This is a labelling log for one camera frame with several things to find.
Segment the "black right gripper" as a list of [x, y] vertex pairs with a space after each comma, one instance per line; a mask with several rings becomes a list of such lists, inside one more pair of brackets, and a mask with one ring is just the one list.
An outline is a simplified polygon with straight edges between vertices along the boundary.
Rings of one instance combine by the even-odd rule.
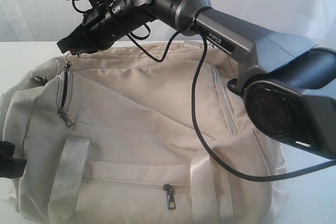
[[121, 38], [121, 28], [129, 22], [128, 10], [117, 6], [100, 5], [83, 15], [82, 29], [73, 31], [57, 42], [60, 52], [71, 54], [93, 54], [104, 51], [112, 41]]

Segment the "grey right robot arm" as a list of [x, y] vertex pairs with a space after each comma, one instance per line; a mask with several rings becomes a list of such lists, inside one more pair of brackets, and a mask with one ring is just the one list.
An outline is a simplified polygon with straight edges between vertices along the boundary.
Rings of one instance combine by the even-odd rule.
[[203, 35], [238, 64], [228, 88], [270, 138], [335, 159], [335, 51], [275, 32], [211, 6], [210, 0], [88, 0], [82, 23], [58, 42], [61, 52], [92, 54], [154, 20]]

